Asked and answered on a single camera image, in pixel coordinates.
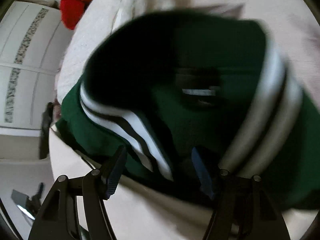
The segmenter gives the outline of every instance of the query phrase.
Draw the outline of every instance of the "white stripe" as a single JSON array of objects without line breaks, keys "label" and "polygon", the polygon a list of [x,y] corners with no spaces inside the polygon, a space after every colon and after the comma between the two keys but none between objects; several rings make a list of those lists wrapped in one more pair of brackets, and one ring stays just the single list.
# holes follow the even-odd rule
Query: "white stripe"
[{"label": "white stripe", "polygon": [[182,92],[192,96],[215,96],[216,91],[211,89],[182,89]]},{"label": "white stripe", "polygon": [[160,173],[169,180],[172,179],[172,174],[169,165],[163,158],[159,148],[157,147],[155,141],[148,133],[147,129],[143,125],[140,118],[130,110],[119,109],[112,106],[105,106],[103,104],[97,103],[90,99],[90,97],[85,92],[85,89],[81,85],[80,88],[80,96],[84,104],[91,110],[99,113],[99,114],[108,114],[112,116],[119,116],[127,120],[127,122],[131,125],[131,127],[138,133],[142,139],[147,143],[148,149],[151,155],[157,160],[157,164],[159,167]]},{"label": "white stripe", "polygon": [[222,157],[219,168],[233,172],[248,155],[265,128],[284,79],[284,67],[276,47],[267,42],[260,80],[247,116]]},{"label": "white stripe", "polygon": [[94,114],[90,113],[86,108],[84,107],[83,103],[81,102],[82,109],[86,116],[94,123],[97,123],[98,125],[101,125],[104,128],[107,128],[114,133],[118,134],[122,138],[126,139],[132,146],[133,150],[139,157],[141,163],[143,166],[145,166],[148,170],[152,171],[152,165],[150,160],[143,154],[142,149],[139,145],[139,143],[132,138],[130,135],[128,135],[118,124],[102,119],[100,117],[95,116]]},{"label": "white stripe", "polygon": [[262,173],[272,162],[295,124],[300,112],[302,97],[301,87],[295,78],[288,74],[279,111],[259,148],[239,172],[238,176],[251,178],[253,175]]}]

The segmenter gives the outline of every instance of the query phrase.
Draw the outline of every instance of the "white bedsheet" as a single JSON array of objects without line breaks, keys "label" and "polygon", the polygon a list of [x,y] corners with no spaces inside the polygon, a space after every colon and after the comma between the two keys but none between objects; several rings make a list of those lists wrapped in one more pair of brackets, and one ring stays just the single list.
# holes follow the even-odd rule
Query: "white bedsheet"
[{"label": "white bedsheet", "polygon": [[[58,82],[58,101],[62,103],[65,95],[76,84],[92,51],[112,31],[128,20],[153,10],[221,4],[241,5],[241,18],[260,21],[276,41],[283,55],[289,58],[296,77],[320,107],[320,26],[303,0],[93,0],[78,23],[66,52]],[[73,160],[66,159],[66,155],[55,162],[59,159],[56,158],[58,151],[52,151],[50,148],[50,152],[55,178],[63,173],[71,175],[68,174],[70,170],[74,171],[76,176],[86,174],[85,169],[81,170]],[[107,202],[109,203],[106,206],[107,211],[118,239],[202,238],[209,222],[209,210],[200,208],[200,212],[193,212],[192,220],[185,219],[179,212],[172,211],[172,207],[179,202],[171,198],[170,201],[164,202],[173,201],[175,204],[172,207],[165,207],[159,202],[148,200],[147,196],[150,196],[152,190],[141,185],[138,187],[144,188],[145,196],[141,195],[141,192],[137,193],[132,188],[120,184],[115,196]],[[291,239],[300,239],[315,216],[316,211],[290,210],[284,213]],[[79,211],[79,217],[81,225],[85,226],[83,211]]]}]

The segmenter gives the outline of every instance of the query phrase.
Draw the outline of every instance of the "black clamp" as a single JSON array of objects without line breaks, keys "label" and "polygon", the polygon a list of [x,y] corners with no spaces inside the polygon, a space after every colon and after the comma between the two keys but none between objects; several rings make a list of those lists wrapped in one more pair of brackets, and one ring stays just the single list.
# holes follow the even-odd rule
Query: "black clamp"
[{"label": "black clamp", "polygon": [[[192,159],[202,190],[217,207],[203,240],[290,240],[283,217],[262,189],[259,176],[244,179],[208,167],[210,163],[202,161],[197,151]],[[126,149],[119,147],[99,170],[74,179],[59,176],[36,216],[28,240],[81,240],[76,196],[83,196],[91,240],[116,240],[103,200],[115,192],[126,160]]]}]

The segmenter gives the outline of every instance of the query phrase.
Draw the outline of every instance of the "metal rivet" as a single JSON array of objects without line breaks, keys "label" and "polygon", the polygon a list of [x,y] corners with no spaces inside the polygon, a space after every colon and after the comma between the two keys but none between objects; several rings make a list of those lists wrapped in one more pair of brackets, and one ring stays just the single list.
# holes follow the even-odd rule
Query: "metal rivet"
[{"label": "metal rivet", "polygon": [[66,180],[66,176],[65,175],[61,175],[58,177],[58,181],[63,182],[64,180]]},{"label": "metal rivet", "polygon": [[259,175],[254,175],[253,180],[259,182],[259,181],[261,181],[261,177]]},{"label": "metal rivet", "polygon": [[220,170],[220,174],[222,175],[222,176],[227,176],[228,174],[229,174],[229,171],[227,171],[227,170]]},{"label": "metal rivet", "polygon": [[95,169],[95,170],[91,171],[91,174],[93,176],[97,176],[99,173],[100,173],[100,171],[98,169]]}]

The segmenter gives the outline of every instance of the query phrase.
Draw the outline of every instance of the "patterned trim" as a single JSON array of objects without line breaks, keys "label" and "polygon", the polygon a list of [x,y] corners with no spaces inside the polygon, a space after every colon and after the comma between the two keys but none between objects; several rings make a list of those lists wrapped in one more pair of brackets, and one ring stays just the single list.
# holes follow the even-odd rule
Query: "patterned trim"
[{"label": "patterned trim", "polygon": [[18,77],[21,69],[13,68],[11,70],[7,96],[5,100],[5,114],[4,114],[4,122],[12,122],[13,119],[13,105],[14,105],[14,96],[16,93],[16,86],[18,84]]},{"label": "patterned trim", "polygon": [[[33,35],[36,33],[36,30],[42,21],[42,19],[45,17],[49,10],[42,8],[39,13],[37,14],[36,18],[33,20],[32,24],[30,25],[26,35],[24,36],[22,43],[20,44],[20,47],[18,49],[16,58],[14,60],[15,64],[22,65],[22,61],[26,55],[27,49],[30,45],[30,42],[32,40]],[[7,96],[5,101],[5,114],[4,114],[4,122],[12,123],[13,121],[13,107],[14,107],[14,97],[16,93],[16,87],[18,84],[18,77],[21,72],[21,69],[19,68],[12,68],[9,84],[8,84],[8,90],[7,90]]]},{"label": "patterned trim", "polygon": [[27,49],[31,43],[32,37],[36,33],[36,30],[37,30],[40,22],[45,17],[45,15],[47,14],[48,11],[49,11],[48,9],[42,8],[40,10],[40,12],[37,14],[36,18],[33,20],[31,26],[29,27],[29,29],[28,29],[26,35],[24,36],[22,43],[18,49],[16,58],[14,60],[15,64],[22,65],[22,61],[26,55],[26,52],[27,52]]}]

